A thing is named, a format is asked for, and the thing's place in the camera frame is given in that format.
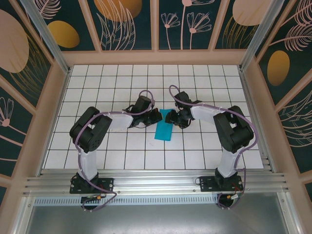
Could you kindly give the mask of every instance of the white grid mat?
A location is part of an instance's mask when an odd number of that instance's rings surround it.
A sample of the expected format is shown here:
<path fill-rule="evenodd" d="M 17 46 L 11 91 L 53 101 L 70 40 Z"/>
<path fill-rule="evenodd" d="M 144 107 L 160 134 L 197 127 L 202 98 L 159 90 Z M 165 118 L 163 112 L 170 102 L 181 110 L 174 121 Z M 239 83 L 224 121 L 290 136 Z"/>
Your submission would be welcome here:
<path fill-rule="evenodd" d="M 229 108 L 239 106 L 250 119 L 234 65 L 75 65 L 45 159 L 45 169 L 77 169 L 78 154 L 69 136 L 75 121 L 90 106 L 121 111 L 150 90 L 159 109 L 175 109 L 171 84 L 192 101 Z M 97 150 L 99 169 L 215 169 L 222 148 L 214 125 L 192 121 L 173 127 L 171 141 L 155 140 L 156 124 L 118 133 L 109 132 Z M 244 153 L 238 167 L 263 169 L 258 146 Z"/>

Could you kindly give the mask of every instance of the cable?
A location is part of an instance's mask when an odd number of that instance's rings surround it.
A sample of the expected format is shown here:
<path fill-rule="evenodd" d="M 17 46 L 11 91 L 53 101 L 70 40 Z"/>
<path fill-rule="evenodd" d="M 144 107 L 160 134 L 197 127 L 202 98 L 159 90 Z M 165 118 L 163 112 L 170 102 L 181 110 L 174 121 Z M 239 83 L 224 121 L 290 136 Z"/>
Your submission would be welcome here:
<path fill-rule="evenodd" d="M 246 150 L 251 149 L 253 146 L 255 146 L 255 145 L 258 143 L 259 134 L 258 134 L 258 131 L 257 131 L 256 127 L 255 127 L 255 126 L 253 125 L 253 123 L 251 123 L 248 119 L 246 119 L 244 116 L 242 116 L 241 114 L 239 114 L 239 113 L 237 113 L 237 112 L 235 112 L 235 111 L 231 111 L 231 110 L 228 110 L 228 109 L 215 107 L 215 106 L 212 106 L 212 105 L 209 105 L 209 104 L 204 104 L 204 103 L 203 103 L 203 104 L 191 104 L 191 103 L 183 102 L 183 101 L 177 99 L 177 98 L 172 94 L 171 88 L 176 88 L 179 92 L 180 92 L 180 89 L 179 89 L 177 86 L 173 85 L 173 84 L 169 86 L 169 93 L 170 93 L 170 95 L 172 96 L 172 98 L 173 98 L 175 101 L 177 101 L 177 102 L 179 102 L 179 103 L 181 103 L 181 104 L 189 105 L 189 106 L 205 106 L 205 107 L 209 107 L 209 108 L 212 108 L 212 109 L 215 109 L 215 110 L 229 112 L 229 113 L 231 113 L 231 114 L 233 114 L 233 115 L 236 115 L 236 116 L 240 117 L 241 119 L 243 119 L 244 121 L 246 121 L 246 122 L 251 126 L 251 128 L 253 129 L 253 132 L 254 132 L 255 141 L 254 141 L 253 144 L 251 144 L 250 146 L 248 146 L 248 147 L 242 149 L 242 150 L 238 153 L 238 156 L 237 156 L 237 158 L 236 158 L 236 160 L 235 160 L 235 163 L 234 163 L 234 169 L 235 169 L 237 172 L 244 171 L 244 187 L 243 187 L 243 191 L 242 191 L 242 193 L 244 194 L 244 192 L 245 192 L 245 187 L 246 187 L 246 168 L 237 169 L 237 164 L 238 164 L 239 158 L 240 158 L 240 156 L 242 155 L 242 153 L 245 152 Z M 224 205 L 222 205 L 222 204 L 219 202 L 219 201 L 220 201 L 221 195 L 222 195 L 222 193 L 220 193 L 220 194 L 218 195 L 218 199 L 217 199 L 217 205 L 218 205 L 218 207 L 220 207 L 220 208 L 222 208 L 222 209 L 224 209 L 224 208 L 230 209 L 229 207 L 225 207 Z M 239 201 L 240 201 L 240 199 L 232 206 L 232 208 L 234 208 L 234 207 L 239 203 Z"/>
<path fill-rule="evenodd" d="M 83 176 L 83 178 L 85 179 L 85 181 L 88 182 L 88 184 L 90 184 L 92 187 L 102 191 L 102 192 L 105 192 L 107 194 L 114 194 L 113 197 L 111 197 L 110 199 L 108 199 L 103 205 L 100 205 L 100 206 L 97 206 L 95 207 L 94 209 L 92 210 L 87 210 L 85 207 L 84 207 L 84 204 L 85 202 L 82 204 L 82 208 L 83 210 L 86 212 L 94 212 L 94 211 L 98 211 L 100 209 L 102 209 L 104 206 L 106 206 L 111 200 L 113 200 L 116 196 L 117 196 L 117 193 L 113 192 L 113 191 L 110 191 L 110 190 L 106 190 L 106 189 L 102 189 L 100 187 L 98 187 L 97 185 L 93 184 L 86 176 L 86 174 L 84 173 L 83 169 L 82 169 L 82 166 L 81 166 L 81 148 L 78 147 L 78 141 L 83 133 L 83 131 L 88 127 L 88 125 L 93 121 L 95 120 L 97 117 L 101 116 L 101 115 L 106 115 L 106 116 L 109 116 L 111 114 L 123 114 L 123 115 L 130 115 L 130 116 L 139 116 L 141 114 L 144 114 L 145 112 L 148 112 L 150 110 L 150 108 L 154 105 L 155 103 L 155 100 L 154 100 L 154 96 L 153 94 L 151 93 L 151 91 L 148 91 L 148 90 L 142 90 L 140 93 L 139 93 L 139 96 L 141 95 L 141 93 L 143 92 L 147 92 L 151 95 L 151 103 L 149 105 L 149 107 L 145 110 L 145 111 L 142 111 L 140 113 L 128 113 L 128 112 L 125 112 L 125 111 L 112 111 L 112 112 L 102 112 L 102 113 L 99 113 L 95 116 L 93 116 L 81 129 L 81 131 L 78 133 L 77 135 L 77 138 L 76 138 L 76 141 L 75 141 L 75 147 L 76 149 L 78 150 L 78 166 L 79 166 L 79 170 Z"/>

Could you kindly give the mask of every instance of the blue towel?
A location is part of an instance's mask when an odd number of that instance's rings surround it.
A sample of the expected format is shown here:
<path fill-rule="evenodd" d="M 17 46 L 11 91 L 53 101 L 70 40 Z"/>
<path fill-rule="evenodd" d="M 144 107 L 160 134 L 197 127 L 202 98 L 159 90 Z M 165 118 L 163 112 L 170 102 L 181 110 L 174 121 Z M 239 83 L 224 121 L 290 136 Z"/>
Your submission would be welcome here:
<path fill-rule="evenodd" d="M 171 140 L 171 134 L 172 134 L 172 123 L 166 123 L 165 119 L 169 112 L 171 112 L 172 109 L 167 110 L 159 110 L 162 114 L 163 120 L 157 123 L 156 127 L 156 133 L 155 133 L 155 139 L 156 140 Z"/>

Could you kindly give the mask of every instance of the flower illustration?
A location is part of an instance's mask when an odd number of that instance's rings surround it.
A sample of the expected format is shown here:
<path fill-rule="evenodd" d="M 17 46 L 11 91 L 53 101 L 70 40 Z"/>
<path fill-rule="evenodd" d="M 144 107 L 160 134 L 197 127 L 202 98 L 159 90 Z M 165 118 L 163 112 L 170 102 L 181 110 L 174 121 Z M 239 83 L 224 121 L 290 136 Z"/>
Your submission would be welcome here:
<path fill-rule="evenodd" d="M 206 5 L 213 3 L 215 0 L 182 0 L 182 4 L 184 6 L 192 6 L 192 5 Z"/>
<path fill-rule="evenodd" d="M 12 116 L 13 107 L 14 107 L 14 102 L 11 99 L 8 98 L 8 101 L 6 103 L 5 99 L 3 97 L 0 97 L 0 127 L 1 126 L 2 127 L 9 127 L 9 128 L 12 128 L 13 130 L 17 131 L 18 133 L 26 135 L 26 133 L 24 133 L 24 132 L 22 132 L 22 131 L 20 131 L 20 130 L 18 130 L 18 129 L 16 129 L 10 125 L 10 118 Z M 6 140 L 8 142 L 11 142 L 13 144 L 16 144 L 20 147 L 23 146 L 23 144 L 18 143 L 12 139 L 9 139 L 5 136 L 0 135 L 0 138 Z M 3 159 L 3 158 L 0 158 L 0 160 L 12 161 L 12 160 Z"/>
<path fill-rule="evenodd" d="M 189 25 L 191 39 L 190 39 L 190 50 L 192 49 L 192 36 L 194 33 L 202 33 L 211 30 L 209 13 L 203 14 L 198 13 L 194 18 L 194 12 L 187 14 L 187 24 Z"/>
<path fill-rule="evenodd" d="M 169 50 L 171 50 L 170 43 L 169 43 L 169 36 L 168 36 L 168 28 L 180 26 L 180 21 L 177 21 L 178 17 L 176 16 L 176 13 L 174 14 L 169 13 L 168 16 L 166 13 L 163 13 L 161 14 L 161 20 L 165 25 L 166 33 L 167 33 L 167 42 L 168 42 Z"/>
<path fill-rule="evenodd" d="M 10 118 L 13 112 L 14 102 L 8 99 L 7 104 L 3 97 L 0 97 L 0 126 L 7 127 L 10 125 Z"/>

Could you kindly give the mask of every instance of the metal plate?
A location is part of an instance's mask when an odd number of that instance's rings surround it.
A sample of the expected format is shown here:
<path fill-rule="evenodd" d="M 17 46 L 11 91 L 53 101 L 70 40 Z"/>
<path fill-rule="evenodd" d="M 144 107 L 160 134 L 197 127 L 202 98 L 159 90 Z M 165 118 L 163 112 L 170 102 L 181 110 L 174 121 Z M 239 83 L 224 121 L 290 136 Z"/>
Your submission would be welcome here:
<path fill-rule="evenodd" d="M 223 188 L 219 188 L 214 176 L 201 176 L 199 177 L 199 183 L 202 192 L 234 192 L 235 186 L 232 183 L 241 191 L 243 190 L 242 178 L 239 175 L 235 176 L 230 183 L 225 184 Z"/>
<path fill-rule="evenodd" d="M 70 186 L 70 194 L 100 194 L 101 191 L 98 189 L 93 189 L 90 191 L 88 188 L 80 188 L 78 186 L 79 179 L 72 179 L 72 184 Z M 97 181 L 98 187 L 103 187 L 106 190 L 112 191 L 114 187 L 114 179 L 113 178 L 99 178 Z"/>

